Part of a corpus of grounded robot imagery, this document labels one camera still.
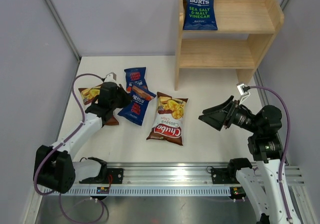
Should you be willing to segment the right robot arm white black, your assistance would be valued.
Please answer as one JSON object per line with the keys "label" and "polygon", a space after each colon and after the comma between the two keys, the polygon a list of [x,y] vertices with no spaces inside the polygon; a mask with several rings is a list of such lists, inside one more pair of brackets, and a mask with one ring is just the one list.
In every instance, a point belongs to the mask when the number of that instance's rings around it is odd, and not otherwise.
{"label": "right robot arm white black", "polygon": [[247,158],[231,159],[226,168],[230,181],[238,182],[253,207],[258,224],[299,224],[287,185],[285,154],[277,138],[282,127],[282,113],[272,105],[253,114],[231,96],[226,102],[202,111],[199,120],[216,130],[236,125],[252,133],[248,138],[249,152],[260,171],[263,184],[258,183]]}

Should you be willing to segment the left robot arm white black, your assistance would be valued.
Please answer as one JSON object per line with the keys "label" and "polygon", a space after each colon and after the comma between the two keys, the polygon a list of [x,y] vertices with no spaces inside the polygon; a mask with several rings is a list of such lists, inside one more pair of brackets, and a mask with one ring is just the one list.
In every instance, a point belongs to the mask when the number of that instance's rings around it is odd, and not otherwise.
{"label": "left robot arm white black", "polygon": [[81,162],[74,162],[73,159],[90,137],[107,124],[114,111],[127,107],[131,100],[121,85],[104,82],[99,95],[82,112],[80,124],[61,141],[37,149],[33,175],[35,191],[42,195],[38,186],[43,186],[52,192],[65,194],[75,182],[109,183],[111,177],[105,161],[94,157]]}

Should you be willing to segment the blue Burts sea salt bag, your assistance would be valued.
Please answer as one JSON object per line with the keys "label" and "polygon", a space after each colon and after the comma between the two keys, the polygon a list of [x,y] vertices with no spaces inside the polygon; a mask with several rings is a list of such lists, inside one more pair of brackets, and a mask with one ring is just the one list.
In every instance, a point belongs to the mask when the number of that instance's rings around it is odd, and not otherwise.
{"label": "blue Burts sea salt bag", "polygon": [[184,0],[186,2],[183,30],[217,31],[214,10],[215,0]]}

